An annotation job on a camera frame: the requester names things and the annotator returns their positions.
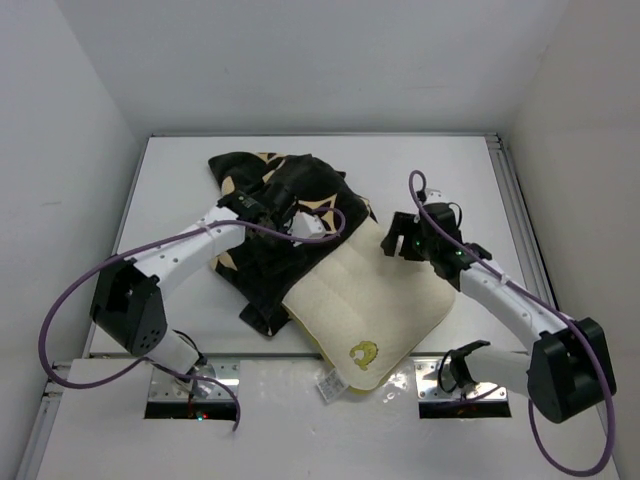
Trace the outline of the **black floral plush pillowcase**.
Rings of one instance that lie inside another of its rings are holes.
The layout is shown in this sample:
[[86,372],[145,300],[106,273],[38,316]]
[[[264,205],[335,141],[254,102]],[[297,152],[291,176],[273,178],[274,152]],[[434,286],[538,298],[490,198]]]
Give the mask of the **black floral plush pillowcase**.
[[339,238],[321,245],[296,245],[249,230],[242,245],[213,260],[212,269],[247,300],[240,319],[272,337],[290,320],[282,306],[288,291],[375,215],[368,200],[348,186],[345,172],[311,154],[230,152],[210,158],[208,166],[221,195],[231,197],[222,204],[241,220],[285,232],[294,215],[304,212],[317,215],[329,235],[346,225]]

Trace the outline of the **cream pillow with yellow edge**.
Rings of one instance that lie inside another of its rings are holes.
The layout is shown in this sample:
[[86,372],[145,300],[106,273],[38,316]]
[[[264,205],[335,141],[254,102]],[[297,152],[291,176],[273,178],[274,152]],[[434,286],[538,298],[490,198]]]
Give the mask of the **cream pillow with yellow edge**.
[[427,263],[387,257],[366,219],[285,295],[283,306],[346,386],[383,384],[450,313],[456,292]]

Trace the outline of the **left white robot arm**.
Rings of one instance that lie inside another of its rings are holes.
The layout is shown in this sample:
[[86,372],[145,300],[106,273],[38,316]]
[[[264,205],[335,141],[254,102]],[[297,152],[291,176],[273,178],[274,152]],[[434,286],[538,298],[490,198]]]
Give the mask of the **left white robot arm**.
[[104,268],[90,310],[94,323],[132,356],[189,373],[200,354],[169,327],[165,300],[210,260],[246,240],[243,221],[286,234],[303,233],[314,224],[282,186],[254,197],[226,195],[177,240],[126,254]]

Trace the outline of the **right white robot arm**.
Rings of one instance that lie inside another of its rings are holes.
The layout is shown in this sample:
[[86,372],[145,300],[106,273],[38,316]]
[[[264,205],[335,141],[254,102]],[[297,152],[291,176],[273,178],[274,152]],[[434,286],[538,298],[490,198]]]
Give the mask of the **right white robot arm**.
[[562,321],[507,279],[492,255],[462,240],[450,204],[427,203],[419,214],[397,212],[381,242],[385,255],[427,261],[436,275],[475,300],[506,326],[526,353],[476,340],[448,351],[437,382],[452,393],[480,382],[499,384],[529,398],[559,424],[613,397],[615,376],[602,327],[591,318]]

